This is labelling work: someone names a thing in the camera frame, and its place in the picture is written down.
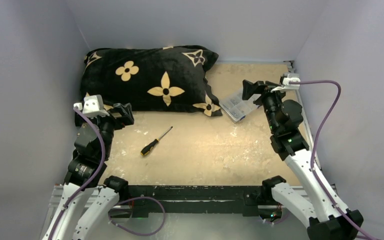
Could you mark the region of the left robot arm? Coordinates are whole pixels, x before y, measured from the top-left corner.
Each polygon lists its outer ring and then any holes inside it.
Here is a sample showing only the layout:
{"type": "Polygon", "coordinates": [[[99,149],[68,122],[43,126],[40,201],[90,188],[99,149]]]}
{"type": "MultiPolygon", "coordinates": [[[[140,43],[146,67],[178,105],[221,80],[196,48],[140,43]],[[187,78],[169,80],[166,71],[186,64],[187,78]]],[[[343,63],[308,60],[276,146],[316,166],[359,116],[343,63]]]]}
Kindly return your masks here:
{"type": "Polygon", "coordinates": [[[109,110],[96,107],[87,116],[84,111],[92,103],[76,103],[73,107],[78,127],[72,160],[64,178],[63,192],[53,219],[45,232],[45,240],[70,240],[84,207],[106,169],[116,130],[134,124],[131,104],[116,103],[109,110]]]}

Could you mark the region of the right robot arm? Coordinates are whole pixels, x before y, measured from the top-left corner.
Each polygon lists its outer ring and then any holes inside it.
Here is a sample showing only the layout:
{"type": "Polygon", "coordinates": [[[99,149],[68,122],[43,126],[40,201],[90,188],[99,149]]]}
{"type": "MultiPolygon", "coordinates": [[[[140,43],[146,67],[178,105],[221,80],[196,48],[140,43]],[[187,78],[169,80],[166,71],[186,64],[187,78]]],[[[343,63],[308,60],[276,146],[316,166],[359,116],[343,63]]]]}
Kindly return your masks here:
{"type": "Polygon", "coordinates": [[[285,82],[242,82],[242,99],[259,96],[254,104],[264,110],[271,146],[298,178],[308,198],[296,193],[280,176],[264,180],[259,196],[268,204],[277,202],[286,207],[306,227],[311,240],[354,240],[364,218],[359,210],[349,209],[316,165],[315,154],[299,130],[303,107],[284,99],[290,89],[285,82]]]}

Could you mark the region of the black floral pillowcase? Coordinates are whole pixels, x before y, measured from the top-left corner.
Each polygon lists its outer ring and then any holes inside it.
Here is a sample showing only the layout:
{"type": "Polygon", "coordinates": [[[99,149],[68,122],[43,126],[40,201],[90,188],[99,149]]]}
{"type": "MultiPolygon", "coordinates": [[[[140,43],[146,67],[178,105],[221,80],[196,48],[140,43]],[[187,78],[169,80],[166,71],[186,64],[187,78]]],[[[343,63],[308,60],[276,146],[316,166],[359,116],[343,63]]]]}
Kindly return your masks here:
{"type": "Polygon", "coordinates": [[[207,79],[218,57],[200,45],[97,48],[85,56],[79,92],[100,95],[107,106],[129,103],[135,112],[219,117],[220,101],[207,79]]]}

